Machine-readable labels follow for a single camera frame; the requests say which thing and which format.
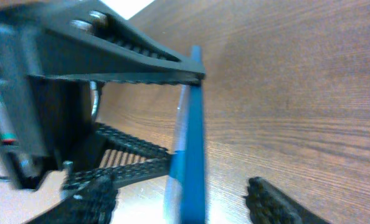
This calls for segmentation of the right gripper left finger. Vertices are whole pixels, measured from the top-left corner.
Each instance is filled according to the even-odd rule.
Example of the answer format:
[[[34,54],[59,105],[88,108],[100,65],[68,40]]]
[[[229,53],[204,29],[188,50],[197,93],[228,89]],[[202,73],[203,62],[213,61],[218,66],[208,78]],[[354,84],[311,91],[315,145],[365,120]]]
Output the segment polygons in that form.
[[[27,224],[109,224],[117,194],[113,180],[103,176]]]

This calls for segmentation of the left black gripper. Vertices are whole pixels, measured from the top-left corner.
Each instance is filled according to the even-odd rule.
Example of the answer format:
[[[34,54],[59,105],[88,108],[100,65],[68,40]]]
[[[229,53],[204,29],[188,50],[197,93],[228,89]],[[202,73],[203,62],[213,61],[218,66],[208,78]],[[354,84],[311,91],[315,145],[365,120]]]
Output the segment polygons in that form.
[[[37,189],[52,171],[95,166],[89,70],[95,38],[0,21],[0,157],[17,189]]]

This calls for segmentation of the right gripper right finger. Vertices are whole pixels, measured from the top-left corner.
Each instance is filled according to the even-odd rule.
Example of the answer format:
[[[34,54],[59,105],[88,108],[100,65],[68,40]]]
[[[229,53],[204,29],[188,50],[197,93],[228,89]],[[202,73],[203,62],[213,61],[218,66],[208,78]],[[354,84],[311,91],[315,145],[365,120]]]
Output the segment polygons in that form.
[[[252,177],[244,197],[254,224],[329,224],[262,177]]]

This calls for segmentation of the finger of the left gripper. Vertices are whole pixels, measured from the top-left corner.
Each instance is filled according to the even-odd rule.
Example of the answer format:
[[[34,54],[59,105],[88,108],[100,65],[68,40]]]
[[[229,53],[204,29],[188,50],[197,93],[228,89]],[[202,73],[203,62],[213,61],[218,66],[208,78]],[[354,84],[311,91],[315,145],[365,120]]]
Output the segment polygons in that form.
[[[206,75],[201,63],[149,38],[101,1],[40,2],[22,17],[39,30],[37,77],[192,85]]]
[[[77,156],[62,190],[78,190],[101,176],[113,177],[117,188],[167,175],[172,154],[165,147],[126,134],[103,123],[96,124],[83,157]]]

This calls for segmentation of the blue Samsung Galaxy smartphone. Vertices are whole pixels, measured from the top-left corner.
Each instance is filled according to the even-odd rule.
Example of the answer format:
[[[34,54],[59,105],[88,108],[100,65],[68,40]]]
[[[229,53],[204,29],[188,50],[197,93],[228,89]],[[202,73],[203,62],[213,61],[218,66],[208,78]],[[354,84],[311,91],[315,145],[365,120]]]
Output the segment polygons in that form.
[[[206,222],[206,170],[202,83],[181,89],[163,202],[166,223]]]

